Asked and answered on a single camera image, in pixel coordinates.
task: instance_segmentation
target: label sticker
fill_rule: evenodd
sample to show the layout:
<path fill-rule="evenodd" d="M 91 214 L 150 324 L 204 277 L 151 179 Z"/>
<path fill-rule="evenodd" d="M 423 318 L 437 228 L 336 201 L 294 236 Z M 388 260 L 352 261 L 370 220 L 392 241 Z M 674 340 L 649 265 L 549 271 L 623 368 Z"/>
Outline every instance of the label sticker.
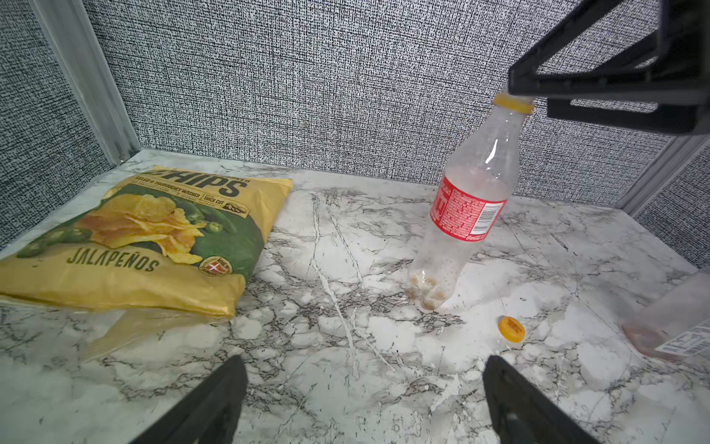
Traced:
<path fill-rule="evenodd" d="M 226 276 L 232 273 L 231 264 L 222 256 L 210 256 L 200 264 L 200 270 L 210 276 Z"/>
<path fill-rule="evenodd" d="M 710 319 L 656 347 L 658 352 L 692 356 L 710 347 Z"/>
<path fill-rule="evenodd" d="M 449 236 L 479 242 L 488 236 L 506 202 L 478 199 L 444 177 L 430 214 L 436 226 Z"/>

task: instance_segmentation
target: plastic bottle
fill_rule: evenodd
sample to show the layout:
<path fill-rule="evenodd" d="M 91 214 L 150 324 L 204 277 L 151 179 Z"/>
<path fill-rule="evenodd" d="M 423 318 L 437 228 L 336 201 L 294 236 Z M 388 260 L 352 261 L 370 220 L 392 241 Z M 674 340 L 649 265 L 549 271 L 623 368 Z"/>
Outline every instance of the plastic bottle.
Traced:
<path fill-rule="evenodd" d="M 532 97 L 499 92 L 491 115 L 449 159 L 406 283 L 420 310 L 434 310 L 452 296 L 464 265 L 513 194 L 520 128 L 532 103 Z"/>
<path fill-rule="evenodd" d="M 710 348 L 710 266 L 621 324 L 636 349 L 670 361 Z"/>

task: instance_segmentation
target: barcode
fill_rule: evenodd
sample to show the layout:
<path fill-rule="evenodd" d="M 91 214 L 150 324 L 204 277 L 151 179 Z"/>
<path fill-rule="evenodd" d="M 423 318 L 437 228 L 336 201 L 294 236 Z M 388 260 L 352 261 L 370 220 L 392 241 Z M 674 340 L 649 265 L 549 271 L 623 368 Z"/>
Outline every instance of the barcode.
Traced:
<path fill-rule="evenodd" d="M 688 349 L 685 351 L 685 354 L 691 355 L 691 354 L 696 354 L 700 353 L 703 350 L 705 350 L 707 347 L 710 347 L 710 341 L 703 341 L 697 344 L 695 347 Z"/>
<path fill-rule="evenodd" d="M 491 228 L 491 225 L 496 221 L 496 216 L 498 211 L 501 210 L 503 206 L 502 203 L 487 203 L 482 209 L 479 218 L 476 220 L 474 228 L 471 230 L 471 234 L 485 234 Z"/>
<path fill-rule="evenodd" d="M 705 322 L 699 323 L 698 325 L 690 329 L 690 331 L 710 335 L 710 320 L 706 320 Z"/>
<path fill-rule="evenodd" d="M 662 352 L 671 352 L 671 353 L 681 353 L 683 352 L 683 347 L 678 347 L 677 345 L 673 344 L 664 344 L 663 345 L 663 350 L 660 350 Z"/>

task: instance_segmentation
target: transparent plastic package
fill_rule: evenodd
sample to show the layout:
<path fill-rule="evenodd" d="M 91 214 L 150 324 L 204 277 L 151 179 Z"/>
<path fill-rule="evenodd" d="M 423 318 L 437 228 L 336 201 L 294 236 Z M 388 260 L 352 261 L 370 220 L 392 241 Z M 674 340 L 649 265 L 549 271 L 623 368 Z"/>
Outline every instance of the transparent plastic package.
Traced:
<path fill-rule="evenodd" d="M 650 357 L 679 360 L 710 349 L 710 266 L 621 324 Z"/>

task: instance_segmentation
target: yellow chip bag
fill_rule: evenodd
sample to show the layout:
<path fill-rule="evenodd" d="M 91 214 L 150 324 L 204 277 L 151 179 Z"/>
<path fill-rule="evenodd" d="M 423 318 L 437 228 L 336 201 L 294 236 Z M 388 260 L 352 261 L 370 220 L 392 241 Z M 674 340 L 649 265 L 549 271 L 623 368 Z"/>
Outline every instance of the yellow chip bag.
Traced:
<path fill-rule="evenodd" d="M 234 316 L 293 182 L 156 168 L 0 261 L 0 295 Z"/>

